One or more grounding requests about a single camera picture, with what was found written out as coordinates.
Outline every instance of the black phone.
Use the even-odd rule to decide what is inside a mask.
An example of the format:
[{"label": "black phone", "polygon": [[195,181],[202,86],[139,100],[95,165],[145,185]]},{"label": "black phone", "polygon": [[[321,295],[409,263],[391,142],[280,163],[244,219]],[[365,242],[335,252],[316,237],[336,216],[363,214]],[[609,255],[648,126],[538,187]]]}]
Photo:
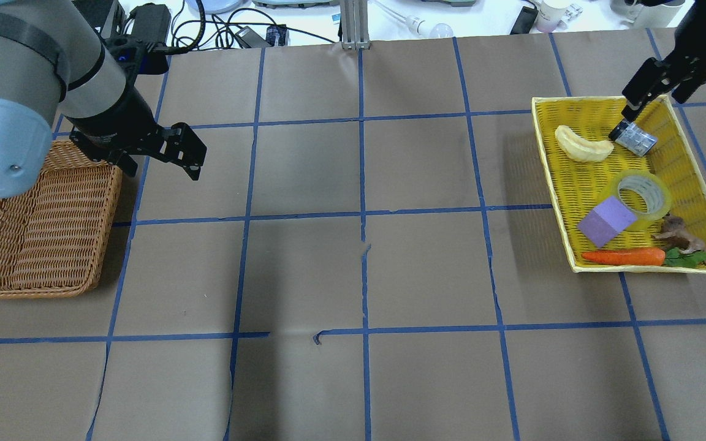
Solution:
[{"label": "black phone", "polygon": [[533,23],[536,22],[536,17],[538,17],[537,8],[522,6],[522,11],[519,12],[519,16],[516,17],[514,27],[511,28],[512,36],[514,34],[527,34],[530,32],[530,29],[533,28]]}]

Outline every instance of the yellow tape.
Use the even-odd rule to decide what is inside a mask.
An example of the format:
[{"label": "yellow tape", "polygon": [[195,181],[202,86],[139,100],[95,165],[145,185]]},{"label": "yellow tape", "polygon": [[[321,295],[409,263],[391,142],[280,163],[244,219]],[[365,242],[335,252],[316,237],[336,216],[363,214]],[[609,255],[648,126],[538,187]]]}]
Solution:
[{"label": "yellow tape", "polygon": [[[633,199],[625,197],[624,190],[631,190],[642,198],[646,209],[635,207]],[[629,232],[641,232],[669,213],[672,208],[672,195],[669,188],[655,174],[643,170],[625,170],[617,173],[610,183],[599,193],[599,202],[615,196],[636,215],[636,222],[626,228]]]}]

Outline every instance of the robotic arm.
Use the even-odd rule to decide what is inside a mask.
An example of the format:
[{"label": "robotic arm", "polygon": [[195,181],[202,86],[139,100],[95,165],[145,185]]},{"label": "robotic arm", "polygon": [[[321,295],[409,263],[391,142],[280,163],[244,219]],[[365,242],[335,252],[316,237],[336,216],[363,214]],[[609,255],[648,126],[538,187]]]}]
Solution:
[{"label": "robotic arm", "polygon": [[90,159],[132,176],[129,155],[148,154],[199,178],[205,145],[185,123],[158,125],[134,87],[145,45],[118,37],[107,42],[114,59],[105,43],[70,0],[0,0],[0,198],[36,182],[57,108]]},{"label": "robotic arm", "polygon": [[[656,6],[667,0],[640,2]],[[663,61],[647,59],[623,89],[628,100],[623,117],[626,122],[633,122],[647,104],[673,89],[672,97],[685,103],[703,84],[706,84],[706,0],[696,0],[675,31],[674,50]]]}]

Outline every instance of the woven basket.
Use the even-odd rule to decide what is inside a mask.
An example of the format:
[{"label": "woven basket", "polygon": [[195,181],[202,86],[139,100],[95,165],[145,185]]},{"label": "woven basket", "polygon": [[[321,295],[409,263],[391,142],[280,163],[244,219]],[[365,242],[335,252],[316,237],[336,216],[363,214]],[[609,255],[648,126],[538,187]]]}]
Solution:
[{"label": "woven basket", "polygon": [[121,169],[54,141],[37,184],[0,199],[0,298],[69,298],[100,280]]},{"label": "woven basket", "polygon": [[[624,170],[645,170],[664,181],[674,201],[670,212],[684,218],[688,230],[706,242],[706,185],[665,95],[650,103],[636,119],[640,128],[658,137],[655,147],[642,158],[618,145],[602,162],[574,162],[558,146],[555,129],[563,124],[586,139],[607,139],[610,131],[622,120],[620,111],[624,106],[625,98],[622,97],[533,98],[533,123],[541,162],[571,269],[575,273],[706,274],[703,267],[607,266],[582,258],[583,252],[593,251],[596,246],[579,231],[577,224],[597,205],[600,190]],[[639,207],[644,204],[641,198],[634,199],[626,198],[626,202],[637,209],[645,209]],[[603,249],[664,246],[664,241],[651,236],[660,229],[661,223],[656,222],[644,232],[622,232]]]}]

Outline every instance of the brown wicker basket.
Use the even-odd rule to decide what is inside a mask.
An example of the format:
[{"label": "brown wicker basket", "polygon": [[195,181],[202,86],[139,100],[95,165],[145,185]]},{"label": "brown wicker basket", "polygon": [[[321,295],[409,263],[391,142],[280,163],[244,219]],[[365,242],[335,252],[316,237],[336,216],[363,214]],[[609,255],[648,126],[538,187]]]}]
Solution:
[{"label": "brown wicker basket", "polygon": [[54,141],[37,184],[0,199],[0,298],[69,298],[96,287],[121,169]]}]

